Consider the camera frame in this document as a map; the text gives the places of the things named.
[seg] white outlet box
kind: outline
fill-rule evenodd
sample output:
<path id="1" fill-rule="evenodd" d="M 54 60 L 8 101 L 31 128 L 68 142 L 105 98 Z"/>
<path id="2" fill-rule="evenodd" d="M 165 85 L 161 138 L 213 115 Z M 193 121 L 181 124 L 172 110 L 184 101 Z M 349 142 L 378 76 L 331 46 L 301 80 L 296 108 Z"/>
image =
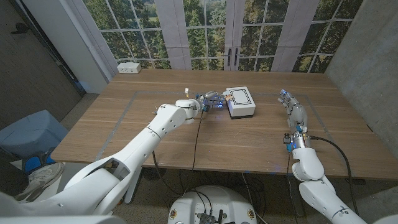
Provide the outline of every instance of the white outlet box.
<path id="1" fill-rule="evenodd" d="M 138 74 L 141 71 L 141 65 L 134 62 L 120 63 L 118 65 L 118 70 L 120 73 L 133 73 Z"/>

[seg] gray wall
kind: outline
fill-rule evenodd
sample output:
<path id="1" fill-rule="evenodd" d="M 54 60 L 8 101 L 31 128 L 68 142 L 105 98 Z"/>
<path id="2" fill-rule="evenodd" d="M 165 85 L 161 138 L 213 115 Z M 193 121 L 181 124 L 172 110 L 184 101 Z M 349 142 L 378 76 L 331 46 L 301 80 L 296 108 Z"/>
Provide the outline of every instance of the gray wall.
<path id="1" fill-rule="evenodd" d="M 325 72 L 396 158 L 397 12 L 396 0 L 364 0 Z"/>

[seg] white box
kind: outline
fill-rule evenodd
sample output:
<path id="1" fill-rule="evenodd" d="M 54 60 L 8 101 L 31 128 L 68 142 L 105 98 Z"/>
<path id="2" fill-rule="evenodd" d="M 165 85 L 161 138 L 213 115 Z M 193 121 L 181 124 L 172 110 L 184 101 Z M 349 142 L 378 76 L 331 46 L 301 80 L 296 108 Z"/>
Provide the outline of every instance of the white box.
<path id="1" fill-rule="evenodd" d="M 251 98 L 248 88 L 244 86 L 227 88 L 226 90 L 233 96 L 227 103 L 231 119 L 253 117 L 256 105 L 253 98 Z"/>
<path id="2" fill-rule="evenodd" d="M 133 73 L 138 74 L 141 71 L 141 65 L 134 62 L 120 63 L 118 65 L 118 70 L 120 73 Z"/>

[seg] white shoe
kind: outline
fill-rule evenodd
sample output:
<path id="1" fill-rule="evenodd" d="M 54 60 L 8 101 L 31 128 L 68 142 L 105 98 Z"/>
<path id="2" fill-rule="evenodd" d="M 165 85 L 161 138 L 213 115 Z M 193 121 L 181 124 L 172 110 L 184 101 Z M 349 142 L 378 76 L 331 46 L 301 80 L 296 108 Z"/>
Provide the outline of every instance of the white shoe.
<path id="1" fill-rule="evenodd" d="M 49 185 L 52 185 L 62 174 L 63 163 L 57 162 L 33 171 L 29 175 L 29 185 L 15 196 L 21 203 L 33 202 Z"/>

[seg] robotic arm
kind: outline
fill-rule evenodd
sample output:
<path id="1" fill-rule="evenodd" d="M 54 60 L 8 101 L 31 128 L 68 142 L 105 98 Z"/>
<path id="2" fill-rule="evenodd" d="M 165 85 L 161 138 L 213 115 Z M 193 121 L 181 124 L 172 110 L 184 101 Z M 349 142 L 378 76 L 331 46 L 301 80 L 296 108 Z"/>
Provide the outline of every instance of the robotic arm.
<path id="1" fill-rule="evenodd" d="M 208 111 L 213 102 L 222 101 L 222 95 L 211 91 L 196 99 L 177 100 L 174 105 L 163 104 L 156 117 L 125 148 L 84 167 L 59 194 L 24 204 L 2 194 L 0 200 L 7 202 L 10 212 L 18 216 L 107 215 L 123 195 L 132 195 L 135 184 L 131 185 L 137 181 L 141 165 L 166 135 L 182 124 L 193 123 L 198 112 Z M 105 169 L 110 163 L 118 165 L 113 172 Z"/>
<path id="2" fill-rule="evenodd" d="M 292 135 L 286 134 L 284 142 L 293 158 L 299 160 L 292 166 L 294 177 L 301 181 L 302 198 L 334 224 L 366 223 L 336 195 L 336 190 L 324 174 L 322 163 L 310 147 L 307 135 L 307 113 L 302 105 L 287 91 L 280 92 L 278 99 L 289 115 L 287 120 Z"/>

